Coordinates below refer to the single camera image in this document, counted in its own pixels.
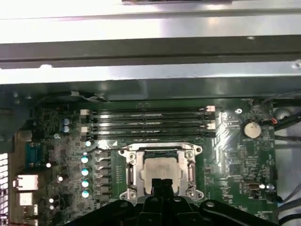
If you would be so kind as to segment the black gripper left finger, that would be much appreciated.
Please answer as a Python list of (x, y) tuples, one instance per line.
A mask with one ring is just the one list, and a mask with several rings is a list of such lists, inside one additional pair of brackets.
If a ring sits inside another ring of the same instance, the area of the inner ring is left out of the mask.
[(160, 226), (164, 206), (162, 179), (152, 180), (151, 196), (143, 204), (117, 200), (77, 219), (79, 226)]

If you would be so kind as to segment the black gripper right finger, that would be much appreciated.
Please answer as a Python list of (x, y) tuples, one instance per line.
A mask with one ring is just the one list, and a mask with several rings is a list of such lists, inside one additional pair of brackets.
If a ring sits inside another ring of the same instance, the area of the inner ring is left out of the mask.
[(256, 217), (222, 202), (207, 200), (195, 206), (182, 196), (174, 195), (171, 179), (162, 186), (174, 222), (178, 226), (274, 226), (275, 223)]

